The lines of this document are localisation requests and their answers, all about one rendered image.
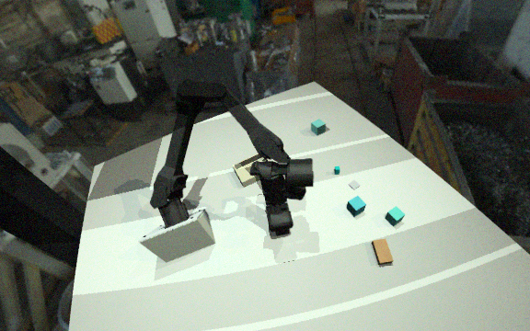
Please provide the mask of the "tan rectangular block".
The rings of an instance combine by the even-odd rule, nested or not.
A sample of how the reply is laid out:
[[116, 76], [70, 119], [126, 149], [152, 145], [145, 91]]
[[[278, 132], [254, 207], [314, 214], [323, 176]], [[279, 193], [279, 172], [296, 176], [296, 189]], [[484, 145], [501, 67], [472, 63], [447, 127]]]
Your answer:
[[386, 239], [373, 240], [372, 246], [378, 265], [389, 264], [394, 261]]

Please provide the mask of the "beige open tray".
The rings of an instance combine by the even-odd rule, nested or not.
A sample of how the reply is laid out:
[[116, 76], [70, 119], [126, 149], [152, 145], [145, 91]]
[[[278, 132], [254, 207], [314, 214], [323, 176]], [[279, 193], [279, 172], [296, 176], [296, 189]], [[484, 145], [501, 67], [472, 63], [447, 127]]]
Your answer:
[[259, 154], [255, 154], [253, 156], [250, 156], [249, 158], [243, 160], [243, 161], [240, 161], [234, 165], [232, 165], [232, 167], [234, 168], [234, 171], [239, 179], [239, 181], [241, 182], [243, 188], [257, 182], [260, 180], [259, 176], [251, 176], [249, 173], [250, 173], [250, 168], [251, 168], [251, 165], [252, 163], [256, 162], [256, 161], [259, 161], [259, 162], [264, 162], [264, 161], [270, 161], [269, 159], [265, 159], [263, 157], [261, 157]]

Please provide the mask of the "teal cube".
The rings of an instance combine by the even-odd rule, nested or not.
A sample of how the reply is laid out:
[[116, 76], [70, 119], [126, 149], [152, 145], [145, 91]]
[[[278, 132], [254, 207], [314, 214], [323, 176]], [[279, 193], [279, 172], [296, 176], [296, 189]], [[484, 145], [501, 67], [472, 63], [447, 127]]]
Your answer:
[[311, 122], [311, 131], [316, 135], [326, 132], [326, 123], [321, 119]]
[[353, 217], [358, 216], [360, 213], [364, 212], [366, 204], [358, 196], [352, 200], [349, 200], [347, 203], [347, 209], [351, 212]]
[[385, 219], [387, 219], [387, 221], [394, 227], [396, 224], [401, 222], [405, 215], [406, 214], [404, 214], [403, 211], [401, 211], [398, 207], [395, 207], [386, 214]]

